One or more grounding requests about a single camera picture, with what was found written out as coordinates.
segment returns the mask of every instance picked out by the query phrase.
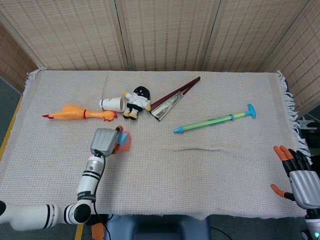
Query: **black cable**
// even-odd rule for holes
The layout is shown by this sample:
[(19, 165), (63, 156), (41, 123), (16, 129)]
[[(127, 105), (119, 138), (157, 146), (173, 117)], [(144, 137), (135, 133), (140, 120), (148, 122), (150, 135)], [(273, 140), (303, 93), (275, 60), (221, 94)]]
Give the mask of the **black cable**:
[[(106, 157), (105, 157), (105, 155), (104, 155), (101, 151), (99, 151), (99, 150), (97, 150), (97, 149), (95, 149), (94, 152), (95, 152), (96, 154), (99, 154), (99, 155), (101, 155), (101, 156), (103, 157), (103, 168), (102, 168), (102, 171), (101, 171), (101, 177), (99, 178), (98, 182), (96, 183), (95, 190), (94, 190), (94, 195), (96, 195), (97, 189), (98, 189), (98, 185), (99, 185), (99, 183), (100, 183), (100, 179), (102, 178), (102, 176), (103, 176), (103, 174), (104, 174), (104, 171), (105, 171)], [(109, 230), (108, 230), (108, 228), (107, 228), (107, 225), (104, 223), (104, 221), (102, 220), (101, 216), (97, 213), (96, 201), (93, 202), (93, 210), (94, 210), (94, 213), (98, 216), (98, 218), (99, 218), (100, 222), (102, 223), (102, 225), (105, 227), (105, 230), (106, 230), (106, 232), (107, 232), (108, 235), (109, 235), (109, 239), (111, 240), (111, 234), (110, 234), (110, 232), (109, 232)]]
[(227, 236), (230, 240), (233, 240), (228, 234), (226, 234), (224, 231), (220, 230), (219, 228), (216, 228), (216, 227), (213, 227), (213, 226), (210, 226), (210, 228), (219, 231), (220, 233), (222, 233), (225, 236)]

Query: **orange toy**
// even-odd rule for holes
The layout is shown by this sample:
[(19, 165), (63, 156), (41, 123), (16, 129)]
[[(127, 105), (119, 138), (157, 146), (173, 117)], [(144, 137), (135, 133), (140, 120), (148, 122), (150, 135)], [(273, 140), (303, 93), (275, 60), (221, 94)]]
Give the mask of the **orange toy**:
[(60, 119), (60, 120), (72, 120), (72, 119), (87, 119), (87, 118), (100, 118), (104, 121), (112, 121), (117, 118), (117, 114), (114, 111), (94, 112), (88, 111), (82, 107), (67, 104), (64, 106), (61, 112), (49, 113), (42, 115), (42, 117), (48, 119)]

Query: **plush toy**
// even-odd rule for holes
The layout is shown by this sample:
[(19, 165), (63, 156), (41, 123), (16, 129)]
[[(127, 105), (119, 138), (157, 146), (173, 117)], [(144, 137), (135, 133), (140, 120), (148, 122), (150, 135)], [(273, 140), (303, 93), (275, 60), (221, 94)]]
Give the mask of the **plush toy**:
[(117, 114), (114, 111), (94, 112), (88, 111), (82, 107), (67, 104), (63, 107), (61, 112), (49, 113), (42, 117), (48, 119), (60, 119), (60, 120), (72, 120), (72, 119), (86, 119), (86, 118), (100, 118), (104, 121), (112, 121), (117, 118)]
[(143, 109), (150, 112), (150, 92), (144, 86), (138, 86), (132, 94), (124, 91), (123, 96), (129, 100), (123, 113), (125, 119), (136, 120)]

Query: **white paper cup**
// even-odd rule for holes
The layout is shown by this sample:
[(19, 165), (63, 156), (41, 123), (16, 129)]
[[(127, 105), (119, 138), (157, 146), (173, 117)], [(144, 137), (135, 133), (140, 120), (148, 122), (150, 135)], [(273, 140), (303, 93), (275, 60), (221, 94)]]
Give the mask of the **white paper cup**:
[(102, 110), (115, 111), (122, 113), (125, 110), (125, 99), (121, 96), (114, 98), (104, 98), (99, 102), (99, 107)]

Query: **yellow floor stripe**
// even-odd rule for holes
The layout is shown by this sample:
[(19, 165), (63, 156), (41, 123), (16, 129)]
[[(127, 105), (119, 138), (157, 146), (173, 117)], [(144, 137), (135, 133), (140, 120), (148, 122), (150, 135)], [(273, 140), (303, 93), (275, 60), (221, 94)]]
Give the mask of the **yellow floor stripe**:
[(75, 237), (74, 240), (81, 240), (82, 238), (82, 232), (84, 231), (84, 225), (83, 224), (79, 224), (76, 227), (76, 232), (75, 232)]
[(16, 121), (16, 115), (17, 115), (17, 112), (18, 112), (18, 110), (20, 108), (21, 101), (22, 101), (22, 96), (20, 97), (18, 105), (15, 108), (14, 114), (13, 114), (11, 122), (10, 122), (10, 125), (8, 127), (8, 130), (6, 131), (5, 136), (4, 136), (4, 139), (3, 139), (3, 142), (2, 142), (2, 145), (1, 145), (1, 148), (0, 148), (0, 161), (2, 160), (2, 156), (4, 155), (4, 152), (5, 152), (5, 149), (6, 149), (10, 134), (11, 134), (11, 130), (14, 127), (14, 124), (15, 124), (15, 121)]

